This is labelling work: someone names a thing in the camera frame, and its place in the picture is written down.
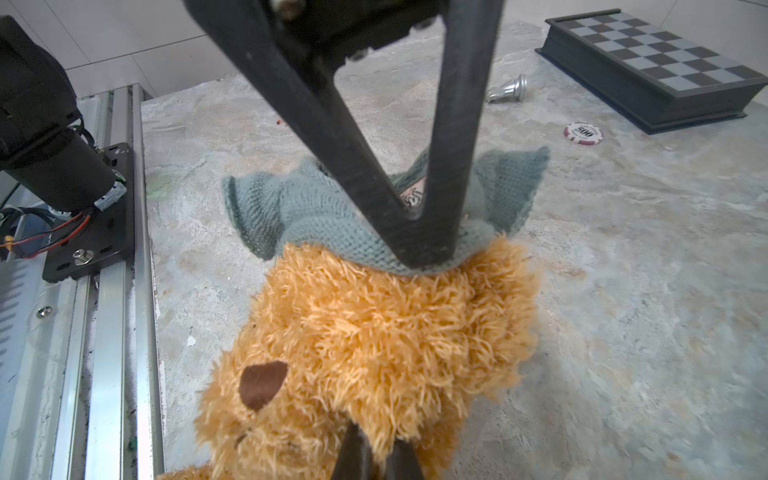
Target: mounting plate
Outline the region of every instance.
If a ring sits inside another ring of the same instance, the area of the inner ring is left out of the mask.
[[[46,282],[96,273],[134,252],[134,151],[121,143],[108,147],[105,153],[111,168],[125,177],[128,192],[108,209],[97,211],[72,241],[48,251],[43,269]],[[84,265],[77,265],[72,256],[80,249],[93,252],[93,258]]]

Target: silver chess piece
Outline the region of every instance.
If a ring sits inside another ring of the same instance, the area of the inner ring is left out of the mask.
[[[499,100],[522,101],[525,98],[525,92],[528,90],[528,78],[520,74],[515,80],[503,84],[501,87],[494,87],[485,94],[485,101],[488,103]]]

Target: chess board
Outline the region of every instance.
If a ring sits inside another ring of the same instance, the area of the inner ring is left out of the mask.
[[[765,75],[623,13],[547,20],[539,53],[649,133],[744,116]]]

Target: orange plush toy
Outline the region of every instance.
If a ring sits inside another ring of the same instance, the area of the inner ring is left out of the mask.
[[[472,398],[519,381],[537,292],[525,249],[502,236],[431,276],[288,244],[202,396],[210,463],[161,478],[327,479],[350,420],[378,475],[402,439],[440,478]]]

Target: white wall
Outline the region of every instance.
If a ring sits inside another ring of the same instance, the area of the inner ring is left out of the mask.
[[[0,0],[0,15],[61,62],[80,97],[137,82],[159,96],[237,71],[181,0]]]
[[[768,8],[740,0],[508,0],[505,15],[544,27],[609,8],[768,74]],[[159,96],[236,71],[181,0],[0,0],[0,15],[64,65],[78,96],[136,82]],[[768,104],[768,89],[757,100]]]

